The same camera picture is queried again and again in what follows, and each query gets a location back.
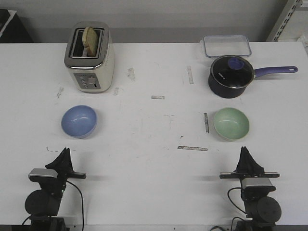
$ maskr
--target toaster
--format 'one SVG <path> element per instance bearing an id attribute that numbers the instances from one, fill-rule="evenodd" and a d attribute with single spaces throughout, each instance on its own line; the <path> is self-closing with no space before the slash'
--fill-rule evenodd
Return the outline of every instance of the toaster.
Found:
<path id="1" fill-rule="evenodd" d="M 90 57 L 83 44 L 83 33 L 92 27 L 97 35 L 97 51 Z M 107 90 L 112 82 L 115 51 L 109 27 L 103 22 L 79 22 L 71 32 L 64 57 L 64 64 L 76 87 L 86 93 Z"/>

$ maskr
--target toaster control knob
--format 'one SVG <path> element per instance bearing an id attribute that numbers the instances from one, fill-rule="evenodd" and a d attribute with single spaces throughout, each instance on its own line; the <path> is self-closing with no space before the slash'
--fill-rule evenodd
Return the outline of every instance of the toaster control knob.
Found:
<path id="1" fill-rule="evenodd" d="M 96 82 L 96 78 L 95 78 L 95 77 L 90 76 L 90 77 L 88 78 L 88 83 L 89 83 L 89 84 L 94 84 L 95 82 Z"/>

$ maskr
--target pot lid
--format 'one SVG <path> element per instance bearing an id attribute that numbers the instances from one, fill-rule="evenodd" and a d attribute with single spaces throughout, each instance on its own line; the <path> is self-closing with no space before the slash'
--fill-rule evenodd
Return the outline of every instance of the pot lid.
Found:
<path id="1" fill-rule="evenodd" d="M 254 79 L 251 64 L 240 56 L 224 55 L 211 66 L 211 75 L 227 88 L 244 88 Z"/>

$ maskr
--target green bowl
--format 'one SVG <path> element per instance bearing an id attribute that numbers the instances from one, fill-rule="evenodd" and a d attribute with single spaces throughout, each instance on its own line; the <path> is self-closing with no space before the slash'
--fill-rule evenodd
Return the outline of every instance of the green bowl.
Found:
<path id="1" fill-rule="evenodd" d="M 249 121 L 240 110 L 227 107 L 214 115 L 214 128 L 223 138 L 235 141 L 248 133 Z"/>

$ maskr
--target clear plastic container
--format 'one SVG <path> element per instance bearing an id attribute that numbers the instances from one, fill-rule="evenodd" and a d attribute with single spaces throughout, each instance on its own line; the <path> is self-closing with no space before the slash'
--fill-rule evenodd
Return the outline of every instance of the clear plastic container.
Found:
<path id="1" fill-rule="evenodd" d="M 206 57 L 217 58 L 222 55 L 251 55 L 248 38 L 244 35 L 205 36 L 203 38 Z"/>

